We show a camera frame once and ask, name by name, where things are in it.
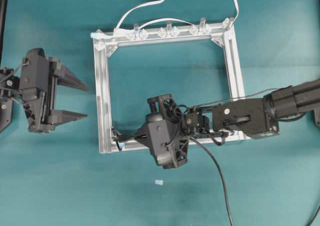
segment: teal tabletop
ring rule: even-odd
[[[90,32],[112,31],[145,1],[152,0],[8,0],[1,66],[14,68],[29,49],[44,48],[90,90],[58,88],[57,109],[88,117],[50,134],[29,133],[15,105],[0,134],[0,225],[229,225],[218,171],[199,147],[190,147],[188,164],[170,170],[157,167],[148,150],[99,154]],[[247,94],[320,77],[319,0],[238,1]],[[234,12],[232,0],[167,0],[134,11],[123,27],[166,17],[214,23]],[[148,97],[172,93],[187,105],[229,97],[223,52],[210,41],[128,47],[109,62],[113,124],[124,132],[143,123]],[[208,145],[236,225],[306,225],[320,203],[313,115],[280,130],[269,139]]]

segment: small white object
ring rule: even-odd
[[[158,180],[158,179],[156,179],[155,181],[154,181],[154,183],[156,184],[156,185],[163,185],[164,184],[164,181],[163,180]]]
[[[205,29],[205,25],[206,25],[206,19],[203,17],[200,20],[200,29],[199,29],[200,32],[202,32]]]
[[[179,34],[180,34],[180,30],[179,30],[177,27],[174,27],[174,28],[171,30],[171,35],[172,35],[173,37],[177,37]]]
[[[11,80],[7,80],[6,84],[11,87],[13,85],[13,82]]]
[[[190,30],[189,30],[189,32],[190,32],[192,35],[198,34],[198,31],[199,31],[199,29],[198,29],[198,27],[196,27],[195,25],[192,25],[191,28],[190,28]]]
[[[163,29],[162,27],[160,28],[160,30],[158,31],[158,36],[161,38],[166,37],[167,33],[165,31],[165,29]]]
[[[149,36],[149,33],[145,29],[142,29],[142,31],[140,32],[140,38],[142,40],[145,40],[148,38],[148,36]]]

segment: screw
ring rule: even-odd
[[[11,80],[7,80],[6,84],[11,87],[14,83]]]

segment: aluminum frame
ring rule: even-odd
[[[196,27],[197,31],[191,31],[191,27]],[[120,47],[148,45],[170,42],[184,42],[194,40],[211,40],[220,46],[224,51],[224,59],[226,66],[227,79],[229,84],[229,92],[232,98],[244,97],[245,89],[243,84],[238,47],[236,41],[235,28],[232,19],[226,18],[221,23],[215,24],[200,24],[198,26],[179,26],[174,27],[175,33],[172,36],[172,27],[167,29],[143,29],[144,35],[147,38],[139,37],[139,34],[132,35],[116,33],[103,33],[97,30],[91,34],[93,38],[94,51],[94,68],[95,68],[95,85],[96,85],[96,104],[97,104],[97,122],[98,122],[98,138],[99,152],[111,153],[118,151],[116,143],[113,141],[113,125],[112,125],[112,107],[110,101],[110,86],[109,86],[109,65],[108,58]],[[167,35],[160,35],[159,31],[165,30]],[[234,132],[226,141],[247,140],[241,131]],[[208,138],[199,139],[200,143],[212,143]],[[135,140],[120,144],[123,151],[146,149],[144,145]]]

